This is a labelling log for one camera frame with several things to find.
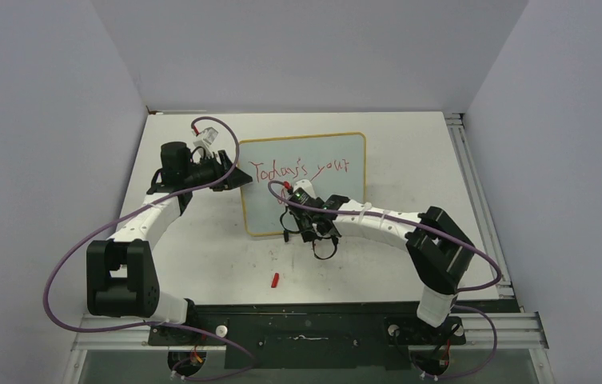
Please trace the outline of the aluminium right side rail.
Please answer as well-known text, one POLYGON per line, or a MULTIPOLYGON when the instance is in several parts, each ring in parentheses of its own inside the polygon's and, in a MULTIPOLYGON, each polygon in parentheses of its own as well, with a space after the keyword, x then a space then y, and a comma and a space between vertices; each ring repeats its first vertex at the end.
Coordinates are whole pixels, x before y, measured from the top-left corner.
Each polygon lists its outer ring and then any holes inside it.
POLYGON ((479 225, 480 236, 484 249, 499 265, 502 279, 498 283, 498 293, 501 299, 515 298, 512 279, 508 272, 508 266, 496 232, 496 227, 485 197, 484 188, 481 184, 479 174, 472 158, 472 153, 466 136, 463 114, 444 113, 445 124, 449 130, 452 145, 460 164, 460 170, 464 178, 466 188, 471 200, 473 212, 479 225))

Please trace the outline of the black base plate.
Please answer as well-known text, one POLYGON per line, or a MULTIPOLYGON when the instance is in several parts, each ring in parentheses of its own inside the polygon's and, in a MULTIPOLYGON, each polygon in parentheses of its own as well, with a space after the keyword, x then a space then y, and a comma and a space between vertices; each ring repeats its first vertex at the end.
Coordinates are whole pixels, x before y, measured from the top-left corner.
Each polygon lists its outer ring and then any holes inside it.
POLYGON ((292 305, 197 305, 188 326, 215 332, 254 355, 258 369, 409 368, 414 358, 439 356, 466 343, 462 321, 432 328, 417 317, 417 302, 292 305))

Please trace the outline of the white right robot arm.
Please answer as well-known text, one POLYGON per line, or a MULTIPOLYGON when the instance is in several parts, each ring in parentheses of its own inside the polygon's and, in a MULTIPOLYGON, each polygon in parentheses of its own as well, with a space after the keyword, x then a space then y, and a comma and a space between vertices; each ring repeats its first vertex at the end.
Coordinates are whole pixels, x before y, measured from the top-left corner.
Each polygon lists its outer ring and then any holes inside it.
POLYGON ((341 195, 326 201, 302 188, 289 196, 289 213, 304 242, 341 237, 380 242, 409 254, 424 285, 413 324, 423 342, 435 342, 446 330, 445 320, 459 293, 459 284, 473 252, 473 243, 439 207, 423 213, 382 210, 341 195))

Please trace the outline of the red marker cap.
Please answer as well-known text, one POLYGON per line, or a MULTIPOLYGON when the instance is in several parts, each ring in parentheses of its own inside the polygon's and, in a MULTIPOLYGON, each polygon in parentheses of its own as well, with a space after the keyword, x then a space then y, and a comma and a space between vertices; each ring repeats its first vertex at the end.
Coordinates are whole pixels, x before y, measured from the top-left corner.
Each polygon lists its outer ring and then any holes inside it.
POLYGON ((279 275, 279 273, 275 273, 275 274, 273 275, 273 278, 272 278, 272 281, 271 281, 271 287, 272 287, 272 288, 276 288, 276 287, 277 287, 277 284, 278 284, 278 282, 279 282, 279 279, 280 279, 280 275, 279 275))

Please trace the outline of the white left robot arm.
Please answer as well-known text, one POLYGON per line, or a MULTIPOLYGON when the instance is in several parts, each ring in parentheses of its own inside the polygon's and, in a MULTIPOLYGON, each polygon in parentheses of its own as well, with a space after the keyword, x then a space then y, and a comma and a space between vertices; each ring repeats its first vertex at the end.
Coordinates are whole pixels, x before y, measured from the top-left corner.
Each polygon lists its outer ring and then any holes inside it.
POLYGON ((194 161, 186 143, 168 142, 161 146, 160 159, 161 168, 142 203, 144 210, 86 249, 87 308, 97 316, 169 323, 170 336, 187 345, 199 336, 200 322, 188 315, 189 300, 161 291, 153 248, 184 214, 196 187, 235 190, 253 179, 224 150, 194 161))

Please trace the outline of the yellow framed whiteboard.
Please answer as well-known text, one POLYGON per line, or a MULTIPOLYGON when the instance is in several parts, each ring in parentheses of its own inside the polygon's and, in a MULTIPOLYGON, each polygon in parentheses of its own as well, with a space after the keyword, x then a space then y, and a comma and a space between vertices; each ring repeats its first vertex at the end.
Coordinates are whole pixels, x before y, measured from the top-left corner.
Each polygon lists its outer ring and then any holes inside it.
POLYGON ((253 181, 241 188, 245 229, 252 236, 282 233, 283 202, 268 190, 276 180, 295 186, 308 180, 315 195, 362 201, 366 191, 366 137, 362 133, 319 134, 240 142, 238 168, 253 181))

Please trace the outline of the aluminium front frame rail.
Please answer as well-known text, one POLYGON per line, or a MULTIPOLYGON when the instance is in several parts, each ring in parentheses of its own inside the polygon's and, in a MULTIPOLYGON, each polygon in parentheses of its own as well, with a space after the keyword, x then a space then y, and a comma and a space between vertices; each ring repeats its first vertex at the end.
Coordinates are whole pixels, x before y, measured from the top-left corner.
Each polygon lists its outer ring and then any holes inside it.
MULTIPOLYGON (((454 347, 454 351, 491 349, 492 330, 486 319, 474 313, 458 313, 457 316, 463 322, 466 343, 454 347)), ((496 346, 498 350, 526 350, 529 355, 528 361, 533 366, 536 381, 538 383, 554 383, 556 381, 548 362, 548 342, 539 313, 489 313, 488 316, 496 328, 496 346)), ((148 326, 130 327, 129 324, 132 322, 133 320, 130 318, 83 316, 82 327, 108 328, 124 326, 125 328, 101 333, 76 334, 71 346, 72 355, 63 382, 75 383, 83 377, 85 356, 91 351, 187 352, 193 348, 190 344, 164 346, 151 342, 150 338, 156 332, 148 326)))

